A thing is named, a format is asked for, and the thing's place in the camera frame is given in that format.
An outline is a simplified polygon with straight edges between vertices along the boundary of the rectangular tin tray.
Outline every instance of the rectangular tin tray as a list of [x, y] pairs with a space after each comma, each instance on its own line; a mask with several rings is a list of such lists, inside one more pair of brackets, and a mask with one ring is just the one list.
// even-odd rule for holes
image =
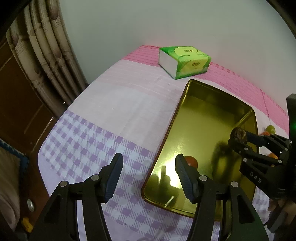
[[[250, 200], [255, 185], [239, 171], [241, 157], [227, 141], [234, 127], [258, 134], [254, 110], [234, 96], [197, 80], [189, 80], [151, 170], [141, 190], [142, 198], [155, 206], [193, 217], [197, 204], [185, 198], [175, 171], [175, 157], [182, 153], [198, 161], [198, 171], [217, 183], [236, 181]], [[253, 150], [256, 146], [248, 143]], [[215, 220], [221, 215], [216, 202]]]

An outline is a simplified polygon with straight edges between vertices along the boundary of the wooden furniture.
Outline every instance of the wooden furniture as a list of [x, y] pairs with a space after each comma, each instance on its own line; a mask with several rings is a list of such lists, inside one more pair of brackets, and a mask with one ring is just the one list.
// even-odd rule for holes
[[[21, 180], [21, 219], [34, 223], [49, 196], [40, 176], [37, 154], [56, 119], [39, 99], [16, 62], [4, 37], [0, 42], [0, 138], [30, 160]], [[27, 199], [35, 203], [29, 212]]]

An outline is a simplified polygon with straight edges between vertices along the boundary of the pink bedsheet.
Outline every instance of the pink bedsheet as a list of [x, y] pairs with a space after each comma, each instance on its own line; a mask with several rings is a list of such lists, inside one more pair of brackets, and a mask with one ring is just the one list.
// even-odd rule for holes
[[[157, 46], [143, 45], [123, 59], [160, 67], [158, 65], [158, 51], [159, 47]], [[196, 75], [196, 77], [215, 82], [251, 105], [254, 105], [289, 134], [289, 119], [285, 111], [263, 90], [248, 80], [213, 62], [210, 63], [206, 73]]]

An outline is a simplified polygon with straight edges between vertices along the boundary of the orange ball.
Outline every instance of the orange ball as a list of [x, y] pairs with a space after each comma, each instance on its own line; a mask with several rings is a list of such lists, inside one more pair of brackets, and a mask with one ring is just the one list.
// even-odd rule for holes
[[275, 158], [275, 159], [278, 159], [278, 157], [275, 154], [273, 154], [273, 153], [270, 153], [268, 156], [269, 157], [272, 157], [272, 158]]
[[187, 161], [189, 166], [195, 167], [197, 169], [198, 163], [197, 160], [192, 156], [185, 156], [185, 160]]
[[261, 133], [261, 135], [270, 136], [270, 133], [268, 131], [264, 131]]

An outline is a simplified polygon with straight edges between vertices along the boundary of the beige curtain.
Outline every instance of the beige curtain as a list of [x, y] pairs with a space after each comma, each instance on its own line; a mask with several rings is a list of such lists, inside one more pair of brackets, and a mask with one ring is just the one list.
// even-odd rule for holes
[[40, 97], [61, 116], [86, 82], [67, 42], [56, 0], [33, 0], [14, 20], [6, 38]]

